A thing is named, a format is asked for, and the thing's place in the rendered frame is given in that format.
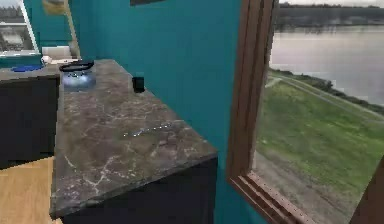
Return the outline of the blue flat plate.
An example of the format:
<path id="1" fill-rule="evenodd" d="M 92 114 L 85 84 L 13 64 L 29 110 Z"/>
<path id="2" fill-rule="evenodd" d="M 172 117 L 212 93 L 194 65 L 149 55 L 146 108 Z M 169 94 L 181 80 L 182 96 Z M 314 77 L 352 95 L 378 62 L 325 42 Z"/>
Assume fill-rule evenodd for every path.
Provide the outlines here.
<path id="1" fill-rule="evenodd" d="M 42 69 L 42 65 L 22 65 L 11 68 L 13 72 L 31 72 Z"/>

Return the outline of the small black cup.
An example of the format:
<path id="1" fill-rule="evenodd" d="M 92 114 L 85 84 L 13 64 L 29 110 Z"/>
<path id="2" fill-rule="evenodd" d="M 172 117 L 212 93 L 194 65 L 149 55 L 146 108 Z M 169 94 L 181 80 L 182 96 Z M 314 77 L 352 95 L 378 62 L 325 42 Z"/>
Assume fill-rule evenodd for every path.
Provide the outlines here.
<path id="1" fill-rule="evenodd" d="M 132 85 L 135 93 L 142 93 L 145 91 L 145 84 L 143 77 L 133 77 Z"/>

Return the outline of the dark marble-top kitchen counter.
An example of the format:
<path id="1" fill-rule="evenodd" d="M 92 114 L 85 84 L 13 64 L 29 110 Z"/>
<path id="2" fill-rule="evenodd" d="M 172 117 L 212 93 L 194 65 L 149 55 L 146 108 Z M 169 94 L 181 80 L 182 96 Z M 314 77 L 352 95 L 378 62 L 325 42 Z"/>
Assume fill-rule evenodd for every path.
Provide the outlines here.
<path id="1" fill-rule="evenodd" d="M 65 91 L 55 65 L 0 69 L 0 168 L 53 162 L 41 220 L 0 224 L 213 224 L 217 151 L 112 59 L 94 87 Z M 126 131 L 172 126 L 123 137 Z"/>

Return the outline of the white framed window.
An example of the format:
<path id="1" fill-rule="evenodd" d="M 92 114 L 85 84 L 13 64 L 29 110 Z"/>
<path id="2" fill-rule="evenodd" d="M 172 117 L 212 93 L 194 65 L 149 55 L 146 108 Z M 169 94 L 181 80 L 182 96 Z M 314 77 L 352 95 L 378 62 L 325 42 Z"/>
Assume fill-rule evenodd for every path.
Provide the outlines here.
<path id="1" fill-rule="evenodd" d="M 0 57 L 38 55 L 23 0 L 0 0 Z"/>

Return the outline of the brown wooden framed window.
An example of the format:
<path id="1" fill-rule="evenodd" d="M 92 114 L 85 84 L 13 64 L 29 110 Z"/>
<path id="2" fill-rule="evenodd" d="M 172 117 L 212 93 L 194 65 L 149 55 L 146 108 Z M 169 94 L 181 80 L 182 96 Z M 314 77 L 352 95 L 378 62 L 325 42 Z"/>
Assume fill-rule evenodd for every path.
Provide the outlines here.
<path id="1" fill-rule="evenodd" d="M 384 0 L 243 0 L 228 182 L 269 224 L 384 224 Z"/>

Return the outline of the dark framed wall picture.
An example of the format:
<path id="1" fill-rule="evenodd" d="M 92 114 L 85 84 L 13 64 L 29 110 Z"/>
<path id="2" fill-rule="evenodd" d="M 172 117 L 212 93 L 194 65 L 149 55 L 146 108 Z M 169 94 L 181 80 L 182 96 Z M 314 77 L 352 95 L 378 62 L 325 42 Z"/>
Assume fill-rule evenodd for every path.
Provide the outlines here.
<path id="1" fill-rule="evenodd" d="M 130 0 L 130 6 L 149 5 L 164 1 L 166 0 Z"/>

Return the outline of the silver fork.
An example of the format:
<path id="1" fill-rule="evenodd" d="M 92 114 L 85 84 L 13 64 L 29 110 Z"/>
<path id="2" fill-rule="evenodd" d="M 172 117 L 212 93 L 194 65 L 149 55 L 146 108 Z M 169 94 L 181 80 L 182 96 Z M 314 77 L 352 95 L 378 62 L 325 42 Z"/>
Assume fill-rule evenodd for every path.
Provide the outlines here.
<path id="1" fill-rule="evenodd" d="M 163 123 L 163 124 L 155 125 L 155 126 L 151 126 L 151 127 L 146 127 L 146 128 L 143 127 L 143 128 L 138 129 L 138 130 L 126 131 L 122 134 L 122 136 L 123 137 L 137 137 L 137 136 L 139 136 L 143 133 L 146 133 L 146 132 L 163 130 L 163 129 L 169 128 L 171 126 L 172 126 L 171 123 Z"/>

